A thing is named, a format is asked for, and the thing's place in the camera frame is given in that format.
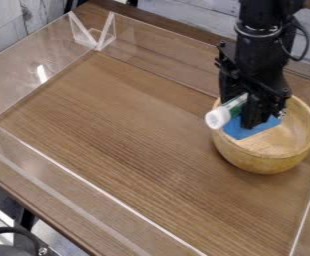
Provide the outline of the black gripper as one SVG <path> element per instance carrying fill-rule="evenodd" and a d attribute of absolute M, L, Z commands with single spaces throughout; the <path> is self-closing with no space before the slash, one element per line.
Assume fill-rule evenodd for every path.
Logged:
<path fill-rule="evenodd" d="M 241 126 L 253 129 L 267 122 L 270 116 L 278 117 L 292 97 L 292 90 L 279 68 L 250 71 L 249 63 L 237 62 L 237 44 L 222 41 L 218 45 L 219 56 L 215 65 L 219 68 L 221 101 L 247 93 L 247 101 L 242 107 Z"/>

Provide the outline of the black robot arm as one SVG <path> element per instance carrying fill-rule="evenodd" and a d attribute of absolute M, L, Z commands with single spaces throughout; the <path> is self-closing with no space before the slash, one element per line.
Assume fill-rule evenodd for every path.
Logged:
<path fill-rule="evenodd" d="M 239 0 L 234 25 L 237 40 L 218 45 L 221 101 L 246 95 L 241 107 L 241 127 L 253 129 L 286 109 L 293 96 L 283 75 L 290 61 L 304 59 L 292 54 L 296 35 L 305 30 L 296 14 L 306 0 Z"/>

